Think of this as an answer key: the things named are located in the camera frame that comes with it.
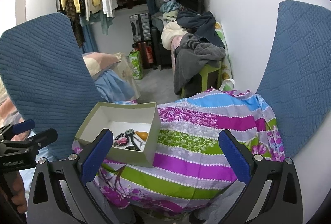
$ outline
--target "human hand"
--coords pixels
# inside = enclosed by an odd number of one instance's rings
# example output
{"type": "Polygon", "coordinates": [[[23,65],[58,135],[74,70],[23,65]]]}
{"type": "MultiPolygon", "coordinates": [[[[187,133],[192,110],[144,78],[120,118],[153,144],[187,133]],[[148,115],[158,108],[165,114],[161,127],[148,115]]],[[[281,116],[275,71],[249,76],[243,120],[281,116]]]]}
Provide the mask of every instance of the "human hand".
{"type": "MultiPolygon", "coordinates": [[[[13,182],[13,190],[16,192],[16,195],[12,197],[13,204],[17,205],[17,211],[20,214],[25,213],[28,210],[28,205],[25,198],[25,189],[22,177],[19,172],[16,172],[16,178],[13,182]]],[[[0,187],[0,193],[8,200],[8,196],[0,187]]]]}

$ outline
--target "blue gripper pad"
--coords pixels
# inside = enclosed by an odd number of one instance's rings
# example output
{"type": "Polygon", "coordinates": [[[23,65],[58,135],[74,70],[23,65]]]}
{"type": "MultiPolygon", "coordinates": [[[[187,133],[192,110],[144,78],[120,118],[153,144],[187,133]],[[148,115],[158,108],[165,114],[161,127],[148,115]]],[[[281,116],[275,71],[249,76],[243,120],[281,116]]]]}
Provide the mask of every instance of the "blue gripper pad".
{"type": "Polygon", "coordinates": [[[113,145],[113,133],[107,131],[100,139],[99,143],[94,147],[90,155],[86,158],[86,161],[82,165],[82,172],[80,173],[80,180],[86,185],[94,179],[99,167],[105,159],[107,153],[110,151],[113,145]]]}
{"type": "Polygon", "coordinates": [[[21,134],[34,128],[34,121],[32,119],[13,125],[13,134],[21,134]]]}
{"type": "Polygon", "coordinates": [[[238,180],[247,185],[251,180],[251,170],[249,164],[246,162],[245,158],[235,144],[227,136],[225,131],[220,132],[218,136],[218,144],[238,180]]]}

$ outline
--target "red suitcase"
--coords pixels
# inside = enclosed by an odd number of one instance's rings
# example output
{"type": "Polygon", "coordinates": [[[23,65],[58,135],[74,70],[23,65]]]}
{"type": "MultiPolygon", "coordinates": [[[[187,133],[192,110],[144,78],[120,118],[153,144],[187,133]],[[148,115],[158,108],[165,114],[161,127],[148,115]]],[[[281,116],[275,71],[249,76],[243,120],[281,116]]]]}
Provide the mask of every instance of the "red suitcase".
{"type": "Polygon", "coordinates": [[[136,42],[134,45],[135,51],[140,51],[143,69],[152,68],[154,66],[154,54],[151,41],[136,42]]]}

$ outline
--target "green plastic stool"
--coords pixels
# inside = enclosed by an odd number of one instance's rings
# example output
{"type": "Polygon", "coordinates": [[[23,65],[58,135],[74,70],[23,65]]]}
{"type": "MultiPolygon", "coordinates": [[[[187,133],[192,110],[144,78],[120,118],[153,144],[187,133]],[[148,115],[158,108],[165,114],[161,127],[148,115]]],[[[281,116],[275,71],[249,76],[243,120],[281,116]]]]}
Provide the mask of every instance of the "green plastic stool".
{"type": "MultiPolygon", "coordinates": [[[[217,88],[219,89],[221,87],[221,62],[219,63],[219,67],[212,67],[209,64],[205,64],[205,66],[201,69],[199,74],[202,77],[201,81],[201,92],[204,92],[207,90],[208,87],[208,74],[215,72],[218,70],[218,78],[217,78],[217,88]]],[[[185,86],[182,87],[182,98],[184,98],[185,95],[185,86]]]]}

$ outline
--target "blue quilted seat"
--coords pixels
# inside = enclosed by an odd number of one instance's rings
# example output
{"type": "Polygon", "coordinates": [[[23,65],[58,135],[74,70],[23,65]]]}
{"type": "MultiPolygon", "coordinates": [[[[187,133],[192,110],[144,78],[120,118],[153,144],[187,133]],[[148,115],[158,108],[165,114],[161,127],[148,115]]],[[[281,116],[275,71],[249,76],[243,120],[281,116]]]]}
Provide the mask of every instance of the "blue quilted seat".
{"type": "Polygon", "coordinates": [[[54,13],[7,30],[0,38],[0,74],[24,119],[34,132],[54,128],[49,145],[66,158],[74,136],[94,105],[102,101],[83,61],[69,18],[54,13]]]}
{"type": "Polygon", "coordinates": [[[331,104],[331,11],[286,0],[257,93],[272,107],[286,156],[315,133],[331,104]]]}

